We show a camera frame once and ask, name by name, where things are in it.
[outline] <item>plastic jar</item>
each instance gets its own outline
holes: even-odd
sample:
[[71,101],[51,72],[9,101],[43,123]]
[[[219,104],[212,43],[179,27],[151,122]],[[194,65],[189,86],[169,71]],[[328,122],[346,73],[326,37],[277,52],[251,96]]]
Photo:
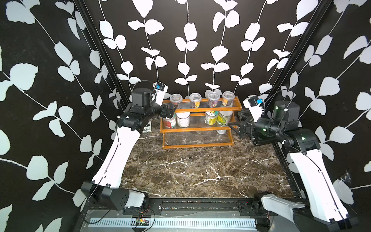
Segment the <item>plastic jar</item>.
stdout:
[[189,100],[191,101],[191,108],[198,108],[200,107],[201,94],[193,93],[189,95]]
[[223,101],[221,103],[223,104],[223,106],[229,106],[234,100],[234,93],[232,93],[231,91],[225,91],[222,97]]
[[163,118],[166,128],[174,128],[177,125],[176,114],[172,118]]
[[187,127],[189,126],[190,121],[190,113],[184,112],[184,113],[177,113],[177,123],[180,127]]
[[226,111],[219,111],[218,114],[218,124],[222,126],[226,126],[229,123],[229,120],[231,119],[233,114],[232,110],[226,110]]
[[205,112],[205,123],[208,125],[214,125],[218,117],[218,111],[206,111]]
[[174,105],[178,105],[177,109],[179,109],[182,105],[183,97],[180,94],[173,94],[173,95],[170,96],[170,101]]
[[209,95],[207,96],[209,99],[208,104],[210,107],[215,107],[218,104],[218,101],[220,99],[220,96],[216,92],[210,92]]

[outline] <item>jar lid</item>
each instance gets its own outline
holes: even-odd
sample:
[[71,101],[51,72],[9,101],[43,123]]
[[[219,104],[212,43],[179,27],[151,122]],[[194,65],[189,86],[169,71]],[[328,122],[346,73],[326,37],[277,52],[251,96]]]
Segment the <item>jar lid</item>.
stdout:
[[191,113],[189,113],[189,112],[181,112],[181,113],[177,113],[177,117],[178,118],[188,118],[190,114]]
[[205,111],[205,113],[209,116],[216,116],[218,115],[218,111]]
[[225,110],[225,111],[220,111],[220,113],[223,115],[223,116],[231,116],[233,114],[233,111],[232,110]]

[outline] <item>metal can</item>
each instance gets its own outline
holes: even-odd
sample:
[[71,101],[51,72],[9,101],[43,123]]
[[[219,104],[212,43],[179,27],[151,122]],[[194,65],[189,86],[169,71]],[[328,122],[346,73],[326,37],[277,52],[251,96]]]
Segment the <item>metal can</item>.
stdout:
[[208,125],[214,125],[218,117],[218,111],[206,111],[205,112],[205,123]]

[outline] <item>white leaf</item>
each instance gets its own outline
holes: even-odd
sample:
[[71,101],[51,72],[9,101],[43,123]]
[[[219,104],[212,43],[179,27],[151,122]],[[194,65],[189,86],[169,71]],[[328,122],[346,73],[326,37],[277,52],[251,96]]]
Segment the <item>white leaf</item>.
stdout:
[[245,85],[245,84],[250,84],[251,83],[251,80],[248,79],[248,78],[243,78],[239,83],[238,85]]
[[43,156],[32,156],[28,163],[26,176],[30,180],[42,180],[47,178],[47,161]]
[[75,11],[75,18],[76,18],[77,25],[79,25],[79,28],[81,30],[84,30],[86,28],[86,24],[84,20],[82,19],[80,12]]
[[90,135],[87,135],[82,138],[80,143],[80,151],[81,152],[92,151],[92,138],[90,137]]
[[333,77],[327,76],[323,79],[319,88],[320,96],[332,96],[340,91],[339,81]]
[[139,14],[145,18],[148,12],[152,9],[152,0],[133,0],[134,6],[139,12]]
[[328,145],[327,143],[320,143],[319,146],[321,147],[322,154],[327,156],[329,160],[334,161],[334,151],[332,150],[330,145]]
[[104,37],[110,38],[112,40],[114,39],[114,31],[108,21],[99,20],[99,29],[101,30],[101,34]]
[[96,50],[92,50],[89,55],[90,62],[97,68],[101,68],[101,60],[99,58],[99,52]]
[[73,115],[73,109],[64,105],[58,109],[58,113],[64,123],[69,123]]
[[309,66],[313,67],[321,62],[321,57],[319,55],[313,55],[309,61]]
[[241,67],[241,76],[243,77],[244,75],[248,74],[253,70],[254,68],[254,63],[247,63]]
[[116,36],[115,43],[119,49],[124,49],[126,47],[126,38],[123,35]]
[[305,87],[304,95],[307,96],[308,98],[311,98],[312,100],[316,98],[316,96],[314,95],[314,91],[311,90],[309,87]]
[[19,2],[16,1],[10,1],[6,4],[6,16],[9,21],[12,22],[22,22],[27,24],[33,24],[35,23],[35,17],[30,12],[29,9],[24,7]]
[[228,49],[222,46],[217,46],[211,49],[211,55],[213,56],[215,62],[220,61],[228,53]]
[[289,59],[288,58],[283,58],[278,64],[277,64],[277,68],[278,69],[282,69],[284,68],[284,66],[286,65],[286,62],[288,61]]
[[220,62],[220,63],[217,63],[214,67],[214,72],[222,72],[224,70],[228,70],[229,69],[229,65],[224,63],[224,62]]
[[131,71],[133,71],[133,65],[131,64],[130,61],[125,61],[121,64],[122,70],[129,75]]
[[99,118],[100,115],[101,115],[101,112],[98,109],[93,109],[92,116],[91,116],[92,122],[94,122],[97,118]]
[[212,63],[203,63],[201,64],[201,67],[205,70],[209,69],[209,68],[213,68],[215,67],[215,65],[213,65]]
[[198,42],[195,40],[191,40],[187,42],[187,49],[188,51],[192,52],[198,45]]
[[184,25],[184,34],[187,41],[194,40],[197,37],[197,30],[194,23]]
[[29,90],[33,85],[33,81],[38,71],[39,67],[33,66],[32,64],[18,63],[10,69],[11,83],[20,89]]
[[226,27],[231,28],[240,24],[240,16],[238,15],[237,11],[231,10],[226,17]]
[[313,56],[313,54],[314,54],[314,46],[309,45],[308,48],[305,51],[304,61],[308,62],[311,59],[311,57]]
[[296,26],[291,30],[290,36],[295,37],[303,34],[307,26],[308,26],[307,22],[301,22],[296,24]]
[[267,65],[267,72],[275,65],[278,63],[278,60],[276,58],[273,58],[270,60],[270,62]]
[[340,200],[346,204],[354,204],[353,192],[342,180],[334,181],[333,186]]
[[95,79],[94,79],[94,82],[99,84],[101,82],[101,78],[102,78],[102,73],[97,73]]
[[161,31],[164,29],[162,24],[154,19],[147,20],[147,22],[144,25],[145,31],[149,35],[156,34],[157,32]]
[[294,26],[291,25],[291,23],[283,23],[283,24],[277,25],[277,29],[279,33],[284,32],[286,30],[292,30],[293,28]]
[[360,92],[355,102],[357,110],[368,110],[371,109],[371,95],[365,92]]
[[326,104],[322,99],[314,99],[311,102],[311,109],[320,113],[321,115],[326,115]]
[[133,30],[138,30],[141,27],[144,27],[144,23],[139,22],[138,20],[128,22],[129,27],[131,27]]
[[231,75],[231,81],[240,81],[241,78],[237,75]]
[[9,219],[9,214],[12,212],[13,204],[0,209],[0,231],[4,232],[6,229],[6,222]]
[[359,60],[362,63],[371,64],[371,46],[366,48],[360,55]]
[[330,140],[343,144],[350,143],[353,139],[353,136],[354,134],[345,127],[335,127],[330,134]]
[[105,38],[103,42],[111,49],[116,49],[116,42],[113,39]]
[[178,83],[178,84],[181,84],[181,85],[186,85],[187,84],[187,80],[184,79],[183,77],[177,78],[174,82]]
[[67,65],[70,65],[72,61],[72,54],[65,45],[59,42],[54,46],[54,50],[60,59],[62,59]]
[[129,82],[132,85],[136,84],[138,81],[140,81],[140,79],[136,76],[132,76],[131,78],[129,78]]
[[299,80],[299,76],[298,76],[298,73],[295,71],[290,76],[290,86],[289,86],[289,88],[294,87],[297,84],[298,80]]
[[62,218],[54,219],[49,225],[45,228],[44,232],[59,232],[60,226],[62,223]]
[[259,86],[259,92],[260,94],[267,92],[272,88],[272,85],[270,83],[265,83]]
[[50,189],[53,187],[54,181],[49,181],[43,184],[41,188],[33,195],[32,200],[44,200],[46,198],[46,195],[49,193]]
[[312,12],[318,5],[318,0],[301,0],[296,7],[296,19],[299,20]]
[[249,28],[245,32],[245,39],[254,41],[256,35],[259,33],[259,30],[260,30],[260,24],[251,23]]
[[197,79],[197,75],[191,75],[187,77],[187,81],[195,81]]
[[322,126],[319,126],[317,129],[316,129],[316,132],[314,132],[316,134],[316,136],[318,137],[319,141],[321,143],[324,143],[325,140],[326,140],[326,134],[322,128]]
[[150,49],[148,49],[148,48],[140,48],[143,52],[146,52],[146,53],[148,53],[148,54],[150,54],[151,56],[157,56],[159,53],[160,53],[160,51],[159,50],[156,50],[156,49],[152,49],[152,50],[150,50]]
[[184,52],[184,50],[186,49],[186,42],[184,41],[184,39],[182,37],[176,37],[175,38],[175,45],[177,46],[177,48],[179,49],[179,51],[181,52]]
[[274,49],[273,50],[274,53],[276,53],[276,55],[278,55],[279,58],[283,58],[283,57],[286,57],[288,56],[291,52],[282,52],[281,50],[279,49]]
[[327,49],[330,47],[332,37],[325,35],[318,44],[315,54],[323,55],[326,53]]
[[127,75],[119,74],[119,73],[117,73],[116,75],[117,75],[118,79],[120,79],[122,81],[124,81],[124,80],[128,81],[129,80]]
[[55,170],[54,175],[53,175],[53,179],[54,179],[55,183],[60,184],[60,183],[63,182],[63,180],[66,177],[67,167],[68,167],[68,161],[62,163],[61,165],[59,165],[57,167],[57,169]]
[[252,42],[250,40],[244,40],[241,42],[241,47],[242,47],[242,50],[244,52],[250,50],[251,46],[252,46]]
[[259,48],[261,48],[261,46],[263,46],[264,42],[265,42],[265,38],[264,38],[264,37],[259,37],[259,38],[257,38],[257,39],[253,42],[253,46],[252,46],[251,50],[252,50],[253,52],[259,50]]
[[367,39],[366,36],[362,35],[358,37],[356,40],[354,40],[347,48],[347,50],[344,52],[344,59],[347,58],[350,54],[353,52],[367,47]]
[[75,10],[75,7],[73,6],[73,2],[70,2],[70,1],[67,2],[66,4],[61,1],[58,1],[55,3],[55,6],[58,7],[59,9],[67,11],[70,14],[72,14],[73,11]]
[[225,19],[226,16],[220,12],[216,12],[213,19],[213,29],[216,32],[218,30],[219,24]]
[[189,66],[186,63],[179,62],[178,64],[178,70],[181,72],[184,76],[187,76],[189,73]]
[[152,63],[154,62],[154,59],[152,59],[151,57],[147,56],[145,58],[145,65],[147,66],[147,68],[149,70],[151,70],[151,66],[152,66]]
[[80,75],[80,65],[77,60],[72,61],[70,69],[75,75]]
[[157,67],[164,67],[167,65],[166,60],[162,56],[156,56],[155,64]]
[[50,103],[46,110],[41,110],[32,118],[34,121],[40,120],[45,117],[54,116],[57,111],[57,101]]
[[93,96],[90,92],[85,92],[80,95],[82,103],[85,105],[94,105]]

